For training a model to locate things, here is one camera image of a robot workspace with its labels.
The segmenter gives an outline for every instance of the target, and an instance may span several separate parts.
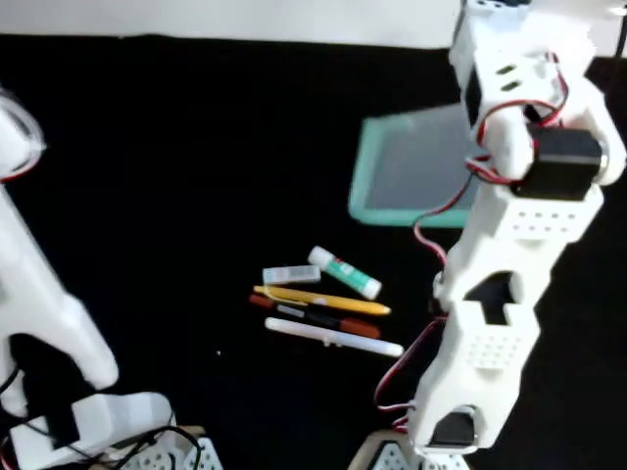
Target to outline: pen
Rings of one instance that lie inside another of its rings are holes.
[[[280,311],[285,315],[303,318],[311,323],[316,323],[318,326],[323,326],[324,328],[340,330],[346,333],[364,336],[366,338],[373,338],[375,340],[381,337],[381,332],[376,326],[363,320],[357,320],[355,318],[335,318],[333,316],[314,311],[310,307],[293,308],[288,305],[276,304],[272,299],[256,296],[255,294],[250,297],[249,301],[251,304],[255,304],[256,306],[276,308],[277,311]]]
[[[324,294],[314,294],[312,292],[296,291],[294,289],[284,289],[282,287],[255,286],[257,294],[265,294],[266,290],[279,299],[288,301],[300,301],[319,306],[331,306],[344,310],[358,311],[368,315],[387,315],[390,313],[388,306],[375,302],[357,301],[345,297],[327,296]]]
[[[337,346],[355,348],[357,350],[370,351],[371,353],[390,355],[392,357],[399,357],[403,354],[403,347],[401,345],[395,345],[387,341],[373,340],[371,338],[363,338],[340,331],[327,330],[326,328],[318,328],[317,326],[297,323],[295,321],[266,318],[265,328],[278,331],[279,333],[285,333],[286,335],[321,340],[326,346],[334,344]]]

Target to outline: white pen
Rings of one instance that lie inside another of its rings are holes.
[[[370,351],[371,353],[390,355],[399,357],[403,354],[403,347],[388,343],[387,341],[373,340],[362,336],[342,333],[340,331],[327,330],[317,326],[297,323],[295,321],[282,320],[279,318],[266,318],[265,328],[272,331],[285,333],[286,335],[301,336],[313,340],[321,340],[326,346],[331,344],[346,346],[357,350]]]

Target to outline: yellow pen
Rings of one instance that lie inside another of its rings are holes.
[[[306,302],[319,306],[331,306],[343,310],[358,311],[368,315],[388,315],[392,311],[388,306],[375,302],[358,301],[345,297],[327,296],[325,294],[315,294],[313,292],[296,291],[294,289],[284,289],[282,287],[255,286],[257,294],[270,293],[279,299],[288,301]]]

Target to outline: white wall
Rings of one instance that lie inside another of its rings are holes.
[[[602,1],[611,0],[583,0],[588,4]],[[160,33],[433,48],[450,45],[459,3],[459,0],[0,0],[0,32]],[[601,55],[613,54],[618,23],[618,20],[601,22],[593,29],[592,36]]]

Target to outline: green glue stick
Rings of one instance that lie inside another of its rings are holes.
[[[367,299],[373,300],[379,295],[379,291],[381,290],[381,283],[379,281],[355,269],[347,262],[336,258],[324,248],[314,247],[308,261],[318,266],[338,281],[352,287]]]

